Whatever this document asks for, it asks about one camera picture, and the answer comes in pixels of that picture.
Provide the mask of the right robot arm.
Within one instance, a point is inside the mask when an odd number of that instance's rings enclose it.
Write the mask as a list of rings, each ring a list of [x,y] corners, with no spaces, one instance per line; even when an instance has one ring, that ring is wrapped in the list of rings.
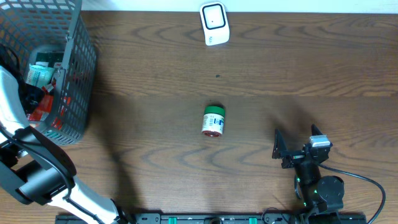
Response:
[[[308,143],[300,150],[290,151],[282,137],[275,130],[273,159],[281,159],[283,169],[293,168],[301,191],[301,198],[308,209],[317,213],[335,212],[343,208],[344,182],[334,175],[322,176],[319,167],[326,161],[333,144],[314,124]]]

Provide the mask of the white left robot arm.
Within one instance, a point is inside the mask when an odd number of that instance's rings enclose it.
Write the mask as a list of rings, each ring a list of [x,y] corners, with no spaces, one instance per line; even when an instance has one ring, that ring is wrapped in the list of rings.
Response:
[[[77,176],[65,151],[30,126],[39,90],[22,79],[17,55],[1,46],[1,187],[20,203],[62,208],[86,223],[135,223],[114,200]]]

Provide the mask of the white teal wipes packet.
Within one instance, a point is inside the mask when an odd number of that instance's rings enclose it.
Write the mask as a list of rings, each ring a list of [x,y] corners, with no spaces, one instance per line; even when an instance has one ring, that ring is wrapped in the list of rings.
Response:
[[[26,75],[25,82],[29,85],[42,88],[50,83],[55,71],[56,69],[51,67],[29,65],[29,71]]]

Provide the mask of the green 3M cloth package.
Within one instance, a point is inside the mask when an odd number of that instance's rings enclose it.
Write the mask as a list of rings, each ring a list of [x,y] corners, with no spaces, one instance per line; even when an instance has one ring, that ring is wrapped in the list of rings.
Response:
[[[63,52],[39,52],[35,64],[42,67],[60,68],[63,61]]]

